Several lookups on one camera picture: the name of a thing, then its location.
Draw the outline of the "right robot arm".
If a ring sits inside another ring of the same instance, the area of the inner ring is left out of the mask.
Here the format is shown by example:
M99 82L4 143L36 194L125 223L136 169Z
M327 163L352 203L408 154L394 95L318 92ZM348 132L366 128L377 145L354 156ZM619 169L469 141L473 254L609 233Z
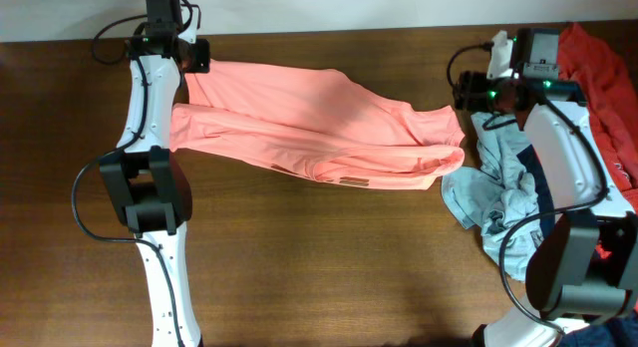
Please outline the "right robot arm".
M480 44L490 53L486 72L464 72L453 84L457 109L514 115L542 166L555 220L526 269L525 298L481 325L474 346L556 346L637 303L637 214L595 144L584 93L559 77L558 47L555 29L500 31Z

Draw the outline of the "salmon pink shirt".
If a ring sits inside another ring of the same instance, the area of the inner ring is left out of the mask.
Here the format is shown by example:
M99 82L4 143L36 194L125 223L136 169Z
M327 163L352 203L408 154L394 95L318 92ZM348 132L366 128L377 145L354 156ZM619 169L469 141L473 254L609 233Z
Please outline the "salmon pink shirt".
M465 137L452 107L418 112L333 70L212 61L188 74L169 146L369 189L428 189L459 169Z

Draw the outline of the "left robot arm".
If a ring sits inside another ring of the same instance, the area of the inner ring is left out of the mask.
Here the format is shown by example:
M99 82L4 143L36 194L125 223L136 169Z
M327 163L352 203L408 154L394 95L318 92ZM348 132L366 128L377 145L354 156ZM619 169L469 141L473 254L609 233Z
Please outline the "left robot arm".
M194 63L197 8L186 0L146 0L127 43L132 91L116 150L99 162L117 218L146 273L155 346L200 346L185 258L190 186L169 148L173 98Z

